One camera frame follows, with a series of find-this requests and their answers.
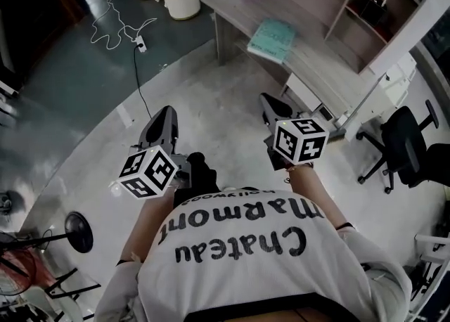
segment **white t-shirt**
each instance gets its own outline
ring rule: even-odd
[[[411,282],[352,227],[287,191],[225,191],[165,219],[143,264],[117,267],[96,320],[223,321],[315,308],[340,321],[404,321]]]

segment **wall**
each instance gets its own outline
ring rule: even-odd
[[[371,63],[372,71],[377,76],[386,72],[422,39],[449,6],[450,0],[426,0],[397,38]]]

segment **power outlet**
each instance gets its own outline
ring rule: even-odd
[[[144,53],[145,51],[147,51],[147,47],[146,44],[144,44],[142,36],[138,36],[135,38],[134,40],[136,42],[136,44],[139,46],[140,44],[142,44],[142,47],[138,47],[139,48],[139,52]]]

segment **black office chair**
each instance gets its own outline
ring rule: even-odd
[[[430,115],[418,124],[411,110],[407,107],[398,109],[389,120],[381,125],[382,145],[365,131],[356,134],[356,139],[368,139],[381,153],[381,160],[366,176],[360,176],[358,182],[363,184],[386,162],[387,169],[382,173],[389,174],[390,187],[385,188],[387,194],[394,189],[394,173],[399,172],[400,180],[409,188],[416,187],[425,180],[435,181],[450,186],[450,145],[436,143],[427,149],[422,130],[431,122],[439,127],[435,110],[431,102],[426,100]]]

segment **desk leg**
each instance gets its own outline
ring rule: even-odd
[[[230,22],[214,13],[216,21],[217,59],[219,65],[224,65],[235,58],[240,49],[235,45],[239,30]]]

